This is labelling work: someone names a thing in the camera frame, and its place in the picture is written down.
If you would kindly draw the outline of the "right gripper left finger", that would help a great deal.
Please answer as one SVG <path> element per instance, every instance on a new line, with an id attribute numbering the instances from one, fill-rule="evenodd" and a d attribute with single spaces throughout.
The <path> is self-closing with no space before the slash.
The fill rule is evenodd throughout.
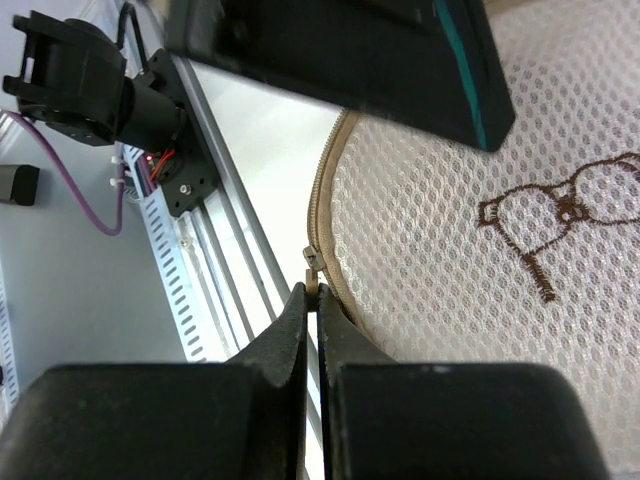
<path id="1" fill-rule="evenodd" d="M 307 300 L 225 362 L 60 365 L 1 435 L 5 479 L 299 479 Z"/>

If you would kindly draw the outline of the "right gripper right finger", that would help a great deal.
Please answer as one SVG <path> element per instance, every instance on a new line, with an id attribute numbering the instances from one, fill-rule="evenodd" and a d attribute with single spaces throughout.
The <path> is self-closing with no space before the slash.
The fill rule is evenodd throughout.
<path id="1" fill-rule="evenodd" d="M 532 363 L 401 363 L 317 296 L 329 479 L 606 479 L 579 398 Z"/>

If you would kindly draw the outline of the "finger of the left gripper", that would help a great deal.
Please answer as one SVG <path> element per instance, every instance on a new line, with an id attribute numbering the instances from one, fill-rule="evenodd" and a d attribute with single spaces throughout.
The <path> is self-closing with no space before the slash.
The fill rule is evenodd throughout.
<path id="1" fill-rule="evenodd" d="M 173 1 L 167 47 L 485 152 L 515 120 L 479 1 Z"/>

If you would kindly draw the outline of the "white mesh laundry bag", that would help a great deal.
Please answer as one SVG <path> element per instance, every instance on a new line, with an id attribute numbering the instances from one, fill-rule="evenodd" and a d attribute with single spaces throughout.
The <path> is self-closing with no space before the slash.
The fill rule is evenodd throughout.
<path id="1" fill-rule="evenodd" d="M 484 153 L 353 111 L 321 156 L 312 267 L 401 360 L 531 361 L 639 475 L 639 5 L 490 1 L 515 108 Z"/>

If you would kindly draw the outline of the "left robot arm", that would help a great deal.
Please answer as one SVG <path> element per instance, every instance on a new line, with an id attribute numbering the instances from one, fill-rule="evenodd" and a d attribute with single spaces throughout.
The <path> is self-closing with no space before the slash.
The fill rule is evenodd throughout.
<path id="1" fill-rule="evenodd" d="M 128 78 L 122 36 L 39 12 L 5 93 L 21 114 L 79 142 L 159 152 L 181 108 L 154 83 L 153 61 Z M 173 1 L 167 53 L 296 94 L 417 128 L 485 152 L 515 111 L 479 1 Z"/>

